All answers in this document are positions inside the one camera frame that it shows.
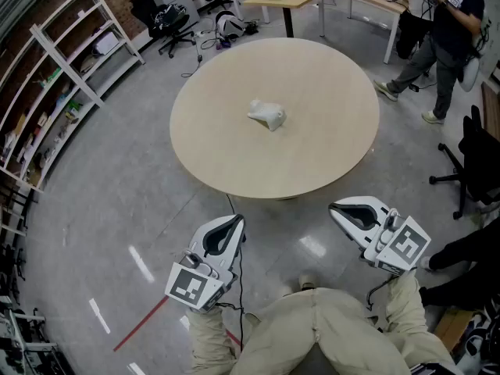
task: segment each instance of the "black cable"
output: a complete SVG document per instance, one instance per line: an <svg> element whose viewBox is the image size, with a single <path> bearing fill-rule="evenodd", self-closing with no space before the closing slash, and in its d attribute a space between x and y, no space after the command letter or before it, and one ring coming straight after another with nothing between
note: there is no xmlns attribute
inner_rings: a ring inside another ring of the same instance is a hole
<svg viewBox="0 0 500 375"><path fill-rule="evenodd" d="M233 206L233 202L231 201L231 198L229 197L228 194L226 194L226 197L227 197L227 201L229 202L229 204L231 206L231 210L232 210L233 214L235 214L236 212L234 211L234 206ZM241 351L243 352L243 314L245 314L245 309L243 307L243 250L241 249L241 245L240 245L239 253L240 253L240 299L239 299L240 306L236 307L234 304L231 304L231 303L216 303L216 305L219 307L233 309L234 311L240 312L240 335L241 335L240 343L241 343Z"/></svg>
<svg viewBox="0 0 500 375"><path fill-rule="evenodd" d="M372 294L375 293L377 290L379 290L380 288L383 288L386 284L388 284L389 282L391 282L391 280L395 279L396 276L395 275L391 275L389 277L389 279L385 280L384 282L382 282L381 284L379 284L378 286L374 287L371 291L368 292L368 295L366 295L366 303L368 304L368 306L366 307L369 311L372 310L373 308L373 303L371 302L371 297L372 297Z"/></svg>

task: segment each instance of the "sneaker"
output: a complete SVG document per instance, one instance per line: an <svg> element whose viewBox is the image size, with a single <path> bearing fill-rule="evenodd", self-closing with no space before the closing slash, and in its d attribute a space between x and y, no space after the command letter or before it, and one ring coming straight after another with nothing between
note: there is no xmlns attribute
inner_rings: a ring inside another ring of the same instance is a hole
<svg viewBox="0 0 500 375"><path fill-rule="evenodd" d="M430 256L422 257L420 260L420 268L424 268L426 271L433 272L434 270L429 266Z"/></svg>
<svg viewBox="0 0 500 375"><path fill-rule="evenodd" d="M298 277L298 285L300 290L316 289L318 287L318 278L312 272L304 272Z"/></svg>
<svg viewBox="0 0 500 375"><path fill-rule="evenodd" d="M398 101L399 94L391 93L388 89L388 84L386 82L377 82L376 80L374 80L373 86L379 92L384 93L389 98L389 100L392 100L393 102Z"/></svg>
<svg viewBox="0 0 500 375"><path fill-rule="evenodd" d="M432 111L422 112L422 118L428 123L440 123L441 125L445 123L444 119L440 120L439 118L436 118Z"/></svg>

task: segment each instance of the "table leg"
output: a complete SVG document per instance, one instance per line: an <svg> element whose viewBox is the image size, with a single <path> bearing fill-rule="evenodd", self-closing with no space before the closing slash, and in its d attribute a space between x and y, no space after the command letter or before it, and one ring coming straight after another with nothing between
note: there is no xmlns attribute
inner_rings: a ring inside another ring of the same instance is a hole
<svg viewBox="0 0 500 375"><path fill-rule="evenodd" d="M392 45L394 44L394 39L396 37L396 31L398 30L399 14L394 14L392 20L391 36L389 37L389 43L387 44L387 51L385 52L384 63L389 63L389 57L391 57Z"/></svg>
<svg viewBox="0 0 500 375"><path fill-rule="evenodd" d="M236 11L237 18L240 21L242 21L243 20L243 16L241 15L240 5L238 4L238 0L233 0L233 5L234 5L234 11Z"/></svg>
<svg viewBox="0 0 500 375"><path fill-rule="evenodd" d="M294 37L294 26L291 23L290 9L283 9L284 27L287 30L287 38Z"/></svg>
<svg viewBox="0 0 500 375"><path fill-rule="evenodd" d="M269 23L269 11L267 11L267 7L262 6L262 15L264 16L264 22Z"/></svg>
<svg viewBox="0 0 500 375"><path fill-rule="evenodd" d="M325 1L320 0L320 7L319 10L320 12L320 36L324 37L325 36Z"/></svg>
<svg viewBox="0 0 500 375"><path fill-rule="evenodd" d="M348 10L347 17L352 18L352 0L349 0L347 10Z"/></svg>

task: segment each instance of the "cardboard box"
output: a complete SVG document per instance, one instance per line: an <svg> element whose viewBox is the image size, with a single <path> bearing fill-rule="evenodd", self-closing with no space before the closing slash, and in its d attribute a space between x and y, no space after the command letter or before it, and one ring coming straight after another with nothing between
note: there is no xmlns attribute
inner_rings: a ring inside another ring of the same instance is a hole
<svg viewBox="0 0 500 375"><path fill-rule="evenodd" d="M449 352L460 342L460 338L474 314L474 311L464 311L461 309L446 310L434 334L441 339Z"/></svg>

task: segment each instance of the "concrete floor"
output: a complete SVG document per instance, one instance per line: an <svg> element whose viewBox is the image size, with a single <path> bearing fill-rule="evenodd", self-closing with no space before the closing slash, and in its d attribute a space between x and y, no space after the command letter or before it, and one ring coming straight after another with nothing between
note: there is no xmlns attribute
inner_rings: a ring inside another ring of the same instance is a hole
<svg viewBox="0 0 500 375"><path fill-rule="evenodd" d="M297 38L336 48L360 65L369 78L390 80L404 62L393 54L383 64L389 32L346 18L346 1L336 0L326 12L327 36L318 36L317 8L292 10ZM261 10L242 6L247 19ZM353 10L378 22L391 23L383 12L354 3ZM283 37L280 10L270 10L271 23L237 43ZM195 28L210 27L203 20ZM196 51L183 45L175 58L159 56L156 46L144 52L137 67L80 127L48 180L45 193L30 212L26 240L26 282L20 283L25 310L37 306L48 318L46 330L80 375L128 373L136 363L144 373L178 374L190 368L190 341L180 321L184 307L169 300L117 352L113 349L162 299L172 262L188 246L195 229L230 213L227 197L187 173L170 144L170 110L196 67ZM218 52L202 52L206 63ZM453 151L462 136L463 116L481 105L478 85L465 93L457 86L446 124L431 126L420 118L434 106L435 87L405 91L398 102L379 96L380 128L373 148L350 173L335 183L298 198L263 202L232 198L247 220L244 248L244 294L247 311L273 301L283 282L313 269L322 285L341 288L364 301L371 287L386 279L381 270L358 260L359 251L334 225L330 202L352 195L374 195L403 215L411 215L433 238L429 253L474 229L470 217L452 219L459 189L454 184L430 186L431 174L449 174L451 163L437 150L439 142ZM473 203L466 209L473 211ZM133 248L152 277L134 261ZM462 267L436 275L419 270L423 285L440 284ZM239 285L227 294L236 302ZM89 305L94 299L109 333ZM428 310L430 327L440 310ZM238 335L236 315L225 312L227 328Z"/></svg>

